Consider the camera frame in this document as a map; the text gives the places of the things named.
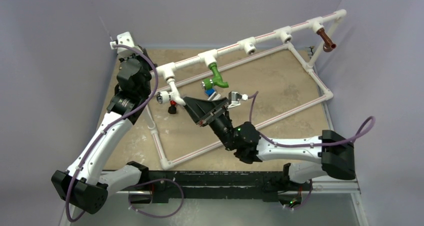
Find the white water faucet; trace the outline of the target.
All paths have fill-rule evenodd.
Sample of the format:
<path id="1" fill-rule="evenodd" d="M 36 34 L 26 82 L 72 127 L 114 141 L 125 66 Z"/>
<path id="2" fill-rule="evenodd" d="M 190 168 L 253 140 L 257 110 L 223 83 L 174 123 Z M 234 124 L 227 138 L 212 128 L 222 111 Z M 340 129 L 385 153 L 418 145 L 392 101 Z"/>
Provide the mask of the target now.
<path id="1" fill-rule="evenodd" d="M 175 102 L 177 105 L 185 106 L 186 102 L 181 97 L 178 88 L 175 83 L 175 79 L 170 77 L 166 80 L 166 83 L 170 87 L 170 91 L 162 90 L 156 94 L 156 101 L 160 104 Z"/>

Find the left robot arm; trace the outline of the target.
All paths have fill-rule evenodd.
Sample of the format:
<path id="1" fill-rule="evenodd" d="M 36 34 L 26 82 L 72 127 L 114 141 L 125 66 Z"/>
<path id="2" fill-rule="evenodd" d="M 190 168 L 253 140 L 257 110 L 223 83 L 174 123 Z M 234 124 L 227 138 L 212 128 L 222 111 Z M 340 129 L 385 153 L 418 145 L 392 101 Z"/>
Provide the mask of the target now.
<path id="1" fill-rule="evenodd" d="M 117 171 L 102 174 L 112 152 L 158 88 L 157 84 L 151 87 L 151 71 L 156 70 L 156 64 L 144 48 L 121 44 L 117 48 L 124 48 L 129 55 L 119 56 L 118 83 L 99 128 L 77 159 L 65 171 L 57 170 L 51 177 L 59 197 L 65 201 L 65 213 L 70 222 L 75 222 L 70 206 L 95 214 L 109 196 L 120 190 L 132 186 L 142 191 L 149 185 L 149 177 L 145 174 L 148 168 L 134 161 Z"/>

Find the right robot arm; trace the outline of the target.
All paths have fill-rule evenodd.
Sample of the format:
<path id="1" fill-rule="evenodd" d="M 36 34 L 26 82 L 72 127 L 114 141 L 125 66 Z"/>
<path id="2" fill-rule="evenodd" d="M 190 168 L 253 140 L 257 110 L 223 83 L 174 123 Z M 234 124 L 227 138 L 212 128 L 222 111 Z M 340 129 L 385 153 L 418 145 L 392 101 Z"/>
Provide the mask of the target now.
<path id="1" fill-rule="evenodd" d="M 205 100 L 185 96 L 183 101 L 193 122 L 200 127 L 209 126 L 224 148 L 243 163 L 305 161 L 305 166 L 290 164 L 281 175 L 280 182 L 288 190 L 325 175 L 338 180 L 356 178 L 354 143 L 333 130 L 324 129 L 321 135 L 307 138 L 268 138 L 250 121 L 233 126 L 226 97 Z"/>

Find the green water faucet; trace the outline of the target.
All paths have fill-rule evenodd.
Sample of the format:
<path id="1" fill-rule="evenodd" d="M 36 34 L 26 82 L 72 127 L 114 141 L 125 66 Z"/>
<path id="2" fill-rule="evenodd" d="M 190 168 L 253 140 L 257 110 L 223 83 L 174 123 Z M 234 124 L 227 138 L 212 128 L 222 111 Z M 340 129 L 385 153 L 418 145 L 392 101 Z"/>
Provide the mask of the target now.
<path id="1" fill-rule="evenodd" d="M 204 90 L 207 91 L 207 90 L 212 89 L 213 87 L 219 87 L 219 88 L 228 88 L 229 87 L 229 83 L 223 80 L 223 77 L 218 70 L 218 66 L 217 66 L 216 62 L 210 63 L 207 67 L 212 72 L 213 77 L 204 79 L 201 82 L 201 87 Z"/>

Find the brown water faucet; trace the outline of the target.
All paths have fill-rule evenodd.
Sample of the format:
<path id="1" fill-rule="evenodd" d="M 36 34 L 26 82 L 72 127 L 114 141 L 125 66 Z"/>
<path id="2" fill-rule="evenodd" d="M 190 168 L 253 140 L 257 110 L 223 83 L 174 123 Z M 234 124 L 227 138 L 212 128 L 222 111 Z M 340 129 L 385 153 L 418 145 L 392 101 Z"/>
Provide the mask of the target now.
<path id="1" fill-rule="evenodd" d="M 337 45 L 331 40 L 331 38 L 325 32 L 324 28 L 318 29 L 316 31 L 316 34 L 319 35 L 321 37 L 321 39 L 323 40 L 322 49 L 323 49 L 324 52 L 329 53 L 337 47 Z"/>

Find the black faucet red knob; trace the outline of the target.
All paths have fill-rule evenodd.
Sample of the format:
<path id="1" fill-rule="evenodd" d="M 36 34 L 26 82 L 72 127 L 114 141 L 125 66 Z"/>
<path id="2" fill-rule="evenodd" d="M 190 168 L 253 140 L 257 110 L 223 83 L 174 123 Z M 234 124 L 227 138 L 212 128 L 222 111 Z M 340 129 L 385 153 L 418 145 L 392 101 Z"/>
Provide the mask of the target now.
<path id="1" fill-rule="evenodd" d="M 169 107 L 168 107 L 168 113 L 170 114 L 170 115 L 175 115 L 175 114 L 177 114 L 177 103 L 175 102 L 175 101 L 173 101 L 173 100 L 171 100 L 170 102 L 169 102 Z"/>

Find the white pipe frame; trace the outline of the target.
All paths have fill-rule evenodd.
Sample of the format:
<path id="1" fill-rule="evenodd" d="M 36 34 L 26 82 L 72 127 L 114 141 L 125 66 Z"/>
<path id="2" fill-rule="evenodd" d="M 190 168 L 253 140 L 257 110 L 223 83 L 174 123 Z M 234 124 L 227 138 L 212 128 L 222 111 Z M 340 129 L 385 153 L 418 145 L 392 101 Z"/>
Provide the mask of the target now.
<path id="1" fill-rule="evenodd" d="M 313 69 L 318 57 L 320 56 L 322 52 L 324 52 L 323 51 L 324 42 L 322 41 L 319 44 L 319 48 L 313 53 L 311 59 L 309 61 L 305 61 L 300 55 L 300 53 L 295 49 L 291 41 L 293 39 L 293 33 L 302 31 L 302 30 L 307 30 L 307 29 L 312 30 L 316 34 L 317 30 L 324 28 L 325 32 L 331 38 L 336 28 L 341 23 L 341 21 L 346 17 L 346 15 L 347 15 L 347 11 L 345 9 L 340 9 L 325 16 L 311 18 L 311 19 L 308 19 L 307 21 L 304 21 L 292 26 L 284 26 L 284 27 L 275 29 L 274 31 L 268 32 L 266 34 L 245 38 L 238 41 L 237 43 L 224 46 L 219 49 L 211 49 L 208 51 L 201 52 L 196 56 L 193 56 L 184 60 L 180 60 L 178 62 L 169 62 L 164 65 L 161 65 L 157 68 L 157 71 L 158 71 L 157 74 L 158 76 L 162 77 L 164 81 L 166 82 L 166 80 L 169 78 L 175 79 L 175 72 L 177 70 L 186 68 L 188 66 L 192 66 L 197 63 L 204 63 L 206 67 L 208 68 L 209 64 L 217 63 L 217 59 L 220 56 L 223 56 L 235 51 L 244 51 L 247 54 L 246 58 L 240 59 L 238 61 L 232 62 L 230 64 L 227 64 L 221 67 L 219 67 L 217 63 L 218 71 L 222 75 L 222 72 L 226 70 L 241 66 L 243 64 L 249 63 L 251 61 L 260 59 L 262 57 L 271 55 L 273 53 L 276 53 L 282 50 L 289 50 L 294 55 L 294 57 L 299 61 L 299 63 L 301 64 L 305 72 L 317 84 L 318 88 L 322 91 L 322 95 L 314 100 L 311 100 L 289 111 L 286 111 L 284 113 L 281 113 L 277 116 L 274 116 L 266 121 L 259 123 L 257 125 L 257 128 L 261 129 L 333 98 L 334 94 L 332 93 L 332 91 L 322 82 L 318 74 Z M 207 72 L 192 76 L 190 78 L 184 79 L 179 82 L 175 80 L 175 84 L 178 89 L 180 86 L 188 85 L 197 80 L 203 81 L 205 79 L 211 79 L 212 77 L 213 77 L 213 73 L 208 68 Z M 167 86 L 160 88 L 158 91 L 170 91 L 170 87 L 167 84 Z"/>

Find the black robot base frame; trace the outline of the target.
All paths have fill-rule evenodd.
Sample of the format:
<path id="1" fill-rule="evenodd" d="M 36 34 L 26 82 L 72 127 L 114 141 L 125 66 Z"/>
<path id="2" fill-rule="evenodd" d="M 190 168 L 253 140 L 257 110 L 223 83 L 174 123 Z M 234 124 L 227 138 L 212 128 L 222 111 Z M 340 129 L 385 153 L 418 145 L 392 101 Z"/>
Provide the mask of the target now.
<path id="1" fill-rule="evenodd" d="M 289 164 L 282 171 L 184 171 L 144 169 L 131 192 L 152 194 L 154 203 L 170 199 L 261 200 L 282 205 L 299 205 L 303 194 L 312 192 L 312 182 L 292 182 Z"/>

